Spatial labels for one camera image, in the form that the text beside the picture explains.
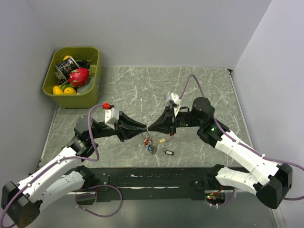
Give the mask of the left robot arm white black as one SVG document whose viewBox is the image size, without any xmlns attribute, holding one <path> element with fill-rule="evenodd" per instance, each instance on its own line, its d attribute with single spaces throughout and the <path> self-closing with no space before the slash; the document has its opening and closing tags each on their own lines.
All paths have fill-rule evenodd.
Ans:
<svg viewBox="0 0 304 228">
<path fill-rule="evenodd" d="M 2 189 L 1 220 L 8 215 L 13 224 L 25 228 L 49 204 L 75 190 L 95 190 L 95 175 L 82 162 L 91 161 L 97 152 L 96 138 L 117 136 L 121 142 L 147 130 L 147 126 L 114 109 L 97 122 L 90 115 L 78 118 L 75 135 L 62 151 L 41 169 L 17 184 L 8 182 Z"/>
</svg>

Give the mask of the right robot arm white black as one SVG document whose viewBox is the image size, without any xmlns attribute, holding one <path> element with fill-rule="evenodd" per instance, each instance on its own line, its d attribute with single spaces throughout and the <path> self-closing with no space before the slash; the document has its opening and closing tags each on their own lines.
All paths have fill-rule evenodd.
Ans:
<svg viewBox="0 0 304 228">
<path fill-rule="evenodd" d="M 197 127 L 197 135 L 204 143 L 246 169 L 241 172 L 216 164 L 204 177 L 202 185 L 215 190 L 221 186 L 241 189 L 256 195 L 265 206 L 278 208 L 292 186 L 291 166 L 268 161 L 263 155 L 252 152 L 252 148 L 233 131 L 215 120 L 214 112 L 209 99 L 204 97 L 196 98 L 192 108 L 181 107 L 179 99 L 170 99 L 162 115 L 148 130 L 173 136 L 178 127 Z"/>
</svg>

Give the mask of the yellow tag key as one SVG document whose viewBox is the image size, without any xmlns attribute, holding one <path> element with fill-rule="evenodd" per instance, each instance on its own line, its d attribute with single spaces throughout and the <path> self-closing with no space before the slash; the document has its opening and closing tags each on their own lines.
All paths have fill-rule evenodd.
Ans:
<svg viewBox="0 0 304 228">
<path fill-rule="evenodd" d="M 165 138 L 161 138 L 161 139 L 158 140 L 158 143 L 159 143 L 159 144 L 163 144 L 163 143 L 165 143 L 165 142 L 170 141 L 171 138 L 172 138 L 172 136 L 170 136 L 170 137 L 165 137 Z"/>
</svg>

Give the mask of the black tag key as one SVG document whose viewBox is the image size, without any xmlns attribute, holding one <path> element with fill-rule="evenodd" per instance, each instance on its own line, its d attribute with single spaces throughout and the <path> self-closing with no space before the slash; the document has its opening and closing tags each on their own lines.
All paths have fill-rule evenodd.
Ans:
<svg viewBox="0 0 304 228">
<path fill-rule="evenodd" d="M 166 154 L 166 155 L 169 155 L 169 156 L 173 156 L 174 155 L 174 152 L 173 151 L 170 151 L 168 150 L 167 148 L 163 147 L 163 152 Z"/>
</svg>

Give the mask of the olive green plastic bin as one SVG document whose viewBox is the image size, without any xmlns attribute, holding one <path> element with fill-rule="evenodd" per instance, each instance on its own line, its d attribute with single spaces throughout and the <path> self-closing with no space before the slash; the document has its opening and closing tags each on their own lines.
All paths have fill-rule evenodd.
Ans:
<svg viewBox="0 0 304 228">
<path fill-rule="evenodd" d="M 89 70 L 87 83 L 82 87 L 73 87 L 69 80 L 58 79 L 55 65 L 67 58 L 73 58 L 80 66 Z M 59 49 L 52 57 L 42 90 L 62 108 L 91 108 L 97 104 L 102 67 L 100 65 L 100 52 L 95 47 L 65 47 Z M 67 87 L 76 90 L 76 95 L 54 95 L 52 88 L 59 86 L 63 91 Z"/>
</svg>

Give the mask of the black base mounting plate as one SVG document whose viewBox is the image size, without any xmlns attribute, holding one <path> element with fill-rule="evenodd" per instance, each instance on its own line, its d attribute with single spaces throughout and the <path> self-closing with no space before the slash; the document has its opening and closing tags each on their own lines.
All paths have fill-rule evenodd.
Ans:
<svg viewBox="0 0 304 228">
<path fill-rule="evenodd" d="M 208 191 L 225 190 L 210 180 L 210 169 L 165 168 L 75 168 L 83 175 L 80 192 L 92 192 L 96 202 L 112 200 L 205 200 Z"/>
</svg>

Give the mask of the red dragon fruit toy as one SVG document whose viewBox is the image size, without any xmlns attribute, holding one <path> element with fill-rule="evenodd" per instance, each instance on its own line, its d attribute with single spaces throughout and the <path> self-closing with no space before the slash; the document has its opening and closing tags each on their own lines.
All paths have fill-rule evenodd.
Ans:
<svg viewBox="0 0 304 228">
<path fill-rule="evenodd" d="M 69 82 L 73 87 L 84 86 L 89 79 L 90 72 L 86 68 L 75 69 L 69 76 Z"/>
</svg>

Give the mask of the yellow mango toy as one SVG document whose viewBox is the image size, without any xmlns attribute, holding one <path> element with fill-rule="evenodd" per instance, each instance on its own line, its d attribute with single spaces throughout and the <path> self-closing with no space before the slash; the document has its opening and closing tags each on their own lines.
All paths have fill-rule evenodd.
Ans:
<svg viewBox="0 0 304 228">
<path fill-rule="evenodd" d="M 76 95 L 76 90 L 72 87 L 67 87 L 63 91 L 64 95 Z"/>
</svg>

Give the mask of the yellow lemon toy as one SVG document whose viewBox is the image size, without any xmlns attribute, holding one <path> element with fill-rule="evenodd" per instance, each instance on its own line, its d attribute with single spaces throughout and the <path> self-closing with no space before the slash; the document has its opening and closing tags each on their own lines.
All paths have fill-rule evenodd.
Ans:
<svg viewBox="0 0 304 228">
<path fill-rule="evenodd" d="M 63 95 L 64 94 L 63 90 L 57 85 L 52 88 L 52 93 L 54 95 Z"/>
</svg>

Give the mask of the black printed paper cup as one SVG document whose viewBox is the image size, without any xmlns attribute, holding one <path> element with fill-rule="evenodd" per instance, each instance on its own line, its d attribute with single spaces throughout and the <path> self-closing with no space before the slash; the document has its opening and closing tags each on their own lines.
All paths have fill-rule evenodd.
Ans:
<svg viewBox="0 0 304 228">
<path fill-rule="evenodd" d="M 62 62 L 55 65 L 56 67 L 56 76 L 58 79 L 69 79 L 70 74 L 73 70 L 79 69 L 79 64 L 71 57 L 63 60 Z"/>
</svg>

